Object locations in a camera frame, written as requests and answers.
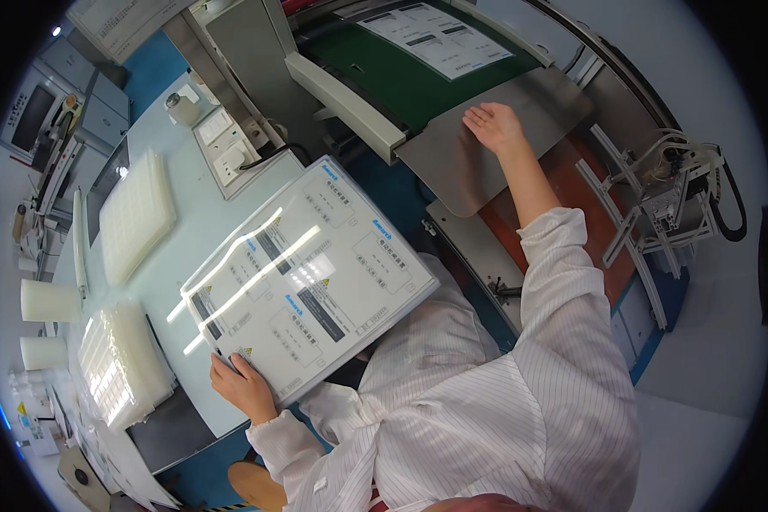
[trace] label sheet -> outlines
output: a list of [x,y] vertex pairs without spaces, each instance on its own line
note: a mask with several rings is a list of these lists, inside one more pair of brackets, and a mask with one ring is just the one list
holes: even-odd
[[456,79],[512,53],[481,32],[425,3],[393,9],[358,25]]
[[240,353],[292,403],[437,287],[414,251],[329,157],[316,161],[185,284],[223,357]]

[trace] person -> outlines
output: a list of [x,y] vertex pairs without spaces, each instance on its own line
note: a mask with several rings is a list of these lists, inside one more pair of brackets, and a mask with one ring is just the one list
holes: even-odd
[[582,210],[560,206],[511,108],[463,123],[500,160],[529,262],[523,331],[500,355],[450,273],[379,338],[358,391],[320,383],[300,401],[320,442],[237,355],[213,388],[242,410],[248,440],[295,511],[627,510],[640,462],[635,396],[611,338]]

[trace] electrical outlet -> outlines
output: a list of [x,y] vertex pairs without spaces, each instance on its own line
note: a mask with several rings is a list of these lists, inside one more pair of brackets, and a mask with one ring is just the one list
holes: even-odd
[[239,177],[239,174],[241,174],[239,166],[245,164],[246,154],[248,154],[247,146],[243,141],[238,141],[214,161],[216,175],[222,181],[224,187],[227,187],[234,179]]

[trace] bottle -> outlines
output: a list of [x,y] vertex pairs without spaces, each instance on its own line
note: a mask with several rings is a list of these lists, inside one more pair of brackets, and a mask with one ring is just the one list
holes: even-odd
[[191,127],[199,119],[199,108],[187,96],[172,93],[165,100],[165,107],[168,108],[168,115],[182,126]]

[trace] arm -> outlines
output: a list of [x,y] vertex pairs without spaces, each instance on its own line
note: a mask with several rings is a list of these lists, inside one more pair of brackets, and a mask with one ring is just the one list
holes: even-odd
[[512,358],[544,420],[551,505],[628,509],[640,460],[634,388],[611,337],[603,273],[583,250],[583,212],[559,207],[510,108],[483,104],[464,122],[500,159],[522,226],[529,269]]
[[241,375],[210,355],[211,386],[250,418],[247,440],[262,456],[270,477],[284,487],[291,503],[307,473],[324,456],[324,447],[288,410],[276,413],[268,384],[247,361],[236,353],[231,361]]
[[481,103],[481,108],[467,111],[463,123],[498,157],[521,228],[560,206],[512,108],[500,103]]
[[[518,234],[529,262],[518,346],[531,337],[601,383],[608,379],[604,360],[612,361],[615,374],[628,379],[611,340],[603,274],[583,250],[583,212],[560,207],[511,108],[481,103],[467,111],[463,123],[498,157],[518,211]],[[587,359],[586,350],[600,354],[600,361]]]

